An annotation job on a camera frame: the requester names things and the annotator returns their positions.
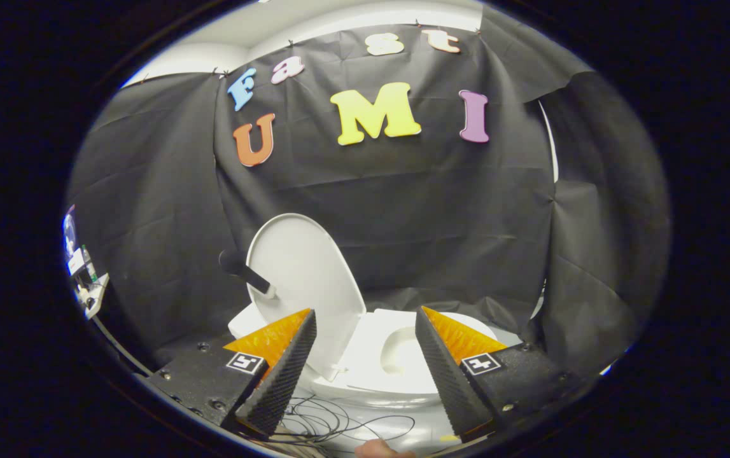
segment pink letter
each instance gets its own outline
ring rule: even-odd
[[[458,95],[464,99],[464,129],[461,131],[461,138],[467,142],[489,142],[484,128],[484,107],[489,99],[486,95],[470,90],[462,90]]]
[[[280,84],[281,82],[286,81],[286,78],[298,75],[303,71],[303,69],[305,69],[305,66],[300,60],[300,57],[296,55],[294,57],[289,57],[277,64],[277,67],[274,67],[274,75],[271,76],[271,83]]]

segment orange letter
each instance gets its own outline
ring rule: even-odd
[[[237,158],[240,159],[241,164],[246,167],[254,167],[269,159],[271,151],[274,149],[274,131],[271,128],[272,121],[274,121],[274,113],[263,115],[260,119],[257,119],[257,125],[259,125],[260,134],[263,137],[263,146],[260,147],[260,151],[251,150],[251,139],[249,139],[251,124],[241,125],[239,128],[235,128],[232,136],[234,137],[234,141],[237,142]]]

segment purple letter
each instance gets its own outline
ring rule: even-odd
[[[484,130],[484,107],[489,99],[486,95],[471,90],[462,90],[458,95],[464,99],[464,129],[461,131],[461,138],[467,142],[489,142],[489,136]]]

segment textured black finger pad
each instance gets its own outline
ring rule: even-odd
[[[274,434],[294,394],[315,338],[316,316],[311,310],[269,376],[237,409],[236,417],[240,423],[266,436]]]
[[[416,339],[455,435],[470,441],[489,432],[493,416],[473,391],[423,310],[416,313]]]

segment yellow letter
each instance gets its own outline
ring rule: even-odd
[[[376,34],[365,38],[365,44],[372,55],[396,54],[405,49],[405,45],[398,39],[394,34]]]
[[[426,34],[426,42],[435,49],[443,50],[444,52],[461,52],[461,48],[449,44],[450,40],[457,43],[458,38],[450,37],[444,30],[422,30],[421,32],[422,34]]]
[[[345,90],[330,98],[332,104],[339,107],[339,119],[342,122],[342,134],[337,141],[340,145],[359,143],[365,138],[356,122],[365,128],[372,138],[379,137],[384,117],[388,117],[388,126],[384,134],[388,137],[402,137],[421,132],[421,125],[413,119],[411,104],[407,92],[411,85],[405,82],[391,82],[379,89],[376,103],[370,104],[359,94],[358,90]]]

